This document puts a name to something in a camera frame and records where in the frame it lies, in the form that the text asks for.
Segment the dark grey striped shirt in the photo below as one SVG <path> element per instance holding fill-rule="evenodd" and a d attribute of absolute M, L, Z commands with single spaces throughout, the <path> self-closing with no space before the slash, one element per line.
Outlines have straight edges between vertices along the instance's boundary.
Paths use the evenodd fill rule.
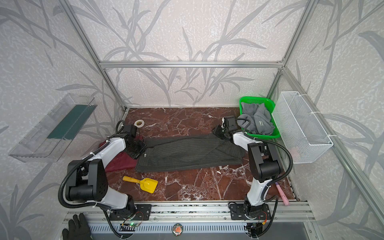
<path fill-rule="evenodd" d="M 246 151 L 213 134 L 147 138 L 135 167 L 138 173 L 173 172 L 241 165 Z"/>

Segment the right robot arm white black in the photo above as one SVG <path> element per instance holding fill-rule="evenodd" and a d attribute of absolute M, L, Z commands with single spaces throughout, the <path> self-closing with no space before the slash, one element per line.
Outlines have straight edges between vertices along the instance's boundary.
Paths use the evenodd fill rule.
<path fill-rule="evenodd" d="M 290 151 L 274 141 L 252 137 L 238 129 L 239 119 L 234 116 L 222 118 L 222 124 L 215 127 L 213 133 L 230 140 L 236 146 L 246 150 L 249 155 L 253 182 L 242 204 L 229 203 L 232 220 L 262 220 L 262 225 L 274 219 L 275 211 L 270 211 L 268 202 L 279 198 L 266 199 L 273 184 L 286 178 L 293 169 L 294 160 Z"/>

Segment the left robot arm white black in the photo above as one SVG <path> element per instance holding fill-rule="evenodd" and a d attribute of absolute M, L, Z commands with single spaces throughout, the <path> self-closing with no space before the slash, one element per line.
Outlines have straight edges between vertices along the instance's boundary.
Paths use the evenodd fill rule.
<path fill-rule="evenodd" d="M 68 164 L 67 175 L 58 192 L 59 203 L 68 209 L 98 207 L 108 211 L 112 221 L 132 219 L 147 221 L 151 205 L 135 205 L 132 196 L 109 187 L 105 168 L 120 153 L 137 159 L 146 144 L 137 137 L 137 126 L 119 121 L 116 133 L 96 151 L 82 160 Z"/>

